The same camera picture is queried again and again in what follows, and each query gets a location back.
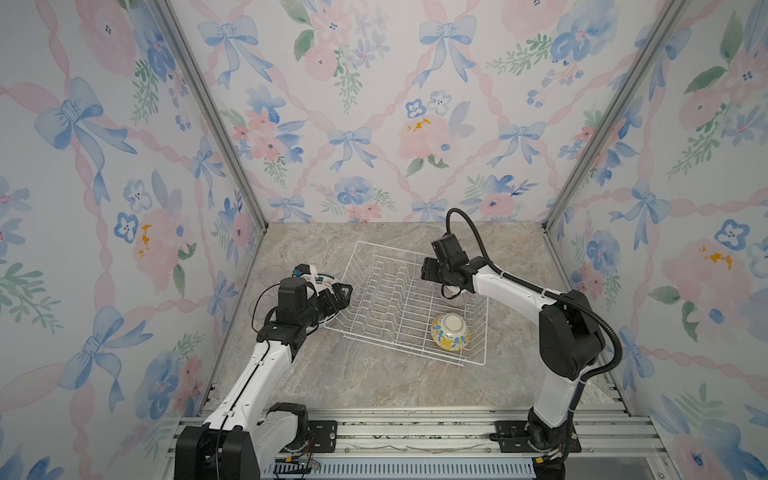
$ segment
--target dish rack prong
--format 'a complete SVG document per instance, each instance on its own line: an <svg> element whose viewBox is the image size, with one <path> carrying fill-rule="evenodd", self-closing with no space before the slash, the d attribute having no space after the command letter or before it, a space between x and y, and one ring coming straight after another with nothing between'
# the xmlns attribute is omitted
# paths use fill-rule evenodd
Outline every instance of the dish rack prong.
<svg viewBox="0 0 768 480"><path fill-rule="evenodd" d="M465 365L485 364L488 298L474 295L462 307L448 305L440 285L421 280L423 253L358 242L341 279L353 287L349 306L323 327L360 342ZM432 340L430 323L438 313L459 314L472 332L462 350L449 352Z"/></svg>

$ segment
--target gray marble surface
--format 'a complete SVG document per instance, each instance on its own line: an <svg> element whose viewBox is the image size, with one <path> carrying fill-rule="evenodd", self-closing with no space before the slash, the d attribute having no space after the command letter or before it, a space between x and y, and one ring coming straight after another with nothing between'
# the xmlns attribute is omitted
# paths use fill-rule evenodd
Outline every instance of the gray marble surface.
<svg viewBox="0 0 768 480"><path fill-rule="evenodd" d="M472 232L454 220L453 233L470 257L479 254ZM541 286L563 290L538 223L478 223L488 254L499 266ZM223 368L209 407L218 405L245 366L256 342L251 329L253 302L264 289L288 276L299 263L311 263L341 277L358 240L428 253L445 232L438 223L273 223L249 278ZM277 304L276 288L262 298L257 328ZM290 374L272 401L309 408L408 406L496 406L529 408L544 378L538 355L538 327L491 300L487 360L483 366L454 366L434 359L343 338L320 329L304 343ZM612 402L603 376L589 381L582 402Z"/></svg>

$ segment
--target yellow and blue floral bowl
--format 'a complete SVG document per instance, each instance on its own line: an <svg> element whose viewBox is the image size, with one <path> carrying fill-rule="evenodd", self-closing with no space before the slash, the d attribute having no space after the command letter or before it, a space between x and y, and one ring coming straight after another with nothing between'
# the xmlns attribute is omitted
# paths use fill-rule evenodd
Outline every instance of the yellow and blue floral bowl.
<svg viewBox="0 0 768 480"><path fill-rule="evenodd" d="M471 339L469 326L455 313L440 313L432 321L429 329L432 339L444 350L455 352L467 346Z"/></svg>

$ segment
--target wall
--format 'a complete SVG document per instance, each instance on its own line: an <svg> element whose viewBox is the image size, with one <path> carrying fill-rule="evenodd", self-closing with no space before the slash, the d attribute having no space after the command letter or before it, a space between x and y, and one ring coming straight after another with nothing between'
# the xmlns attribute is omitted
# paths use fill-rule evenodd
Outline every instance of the wall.
<svg viewBox="0 0 768 480"><path fill-rule="evenodd" d="M10 2L0 43L0 478L150 478L253 222L145 4Z"/></svg>
<svg viewBox="0 0 768 480"><path fill-rule="evenodd" d="M262 210L299 222L542 220L664 4L171 3Z"/></svg>
<svg viewBox="0 0 768 480"><path fill-rule="evenodd" d="M686 480L768 478L767 29L693 0L551 232Z"/></svg>

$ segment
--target dish rack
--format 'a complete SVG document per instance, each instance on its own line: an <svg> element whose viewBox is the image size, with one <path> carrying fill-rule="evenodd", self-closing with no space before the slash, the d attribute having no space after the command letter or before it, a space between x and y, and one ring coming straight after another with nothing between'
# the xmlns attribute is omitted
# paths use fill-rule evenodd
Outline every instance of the dish rack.
<svg viewBox="0 0 768 480"><path fill-rule="evenodd" d="M440 285L421 279L424 253L357 242L342 283L353 287L349 306L323 327L360 342L463 366L485 364L488 298L473 295L462 307L450 306ZM472 339L456 352L441 349L429 332L439 313L457 313Z"/></svg>

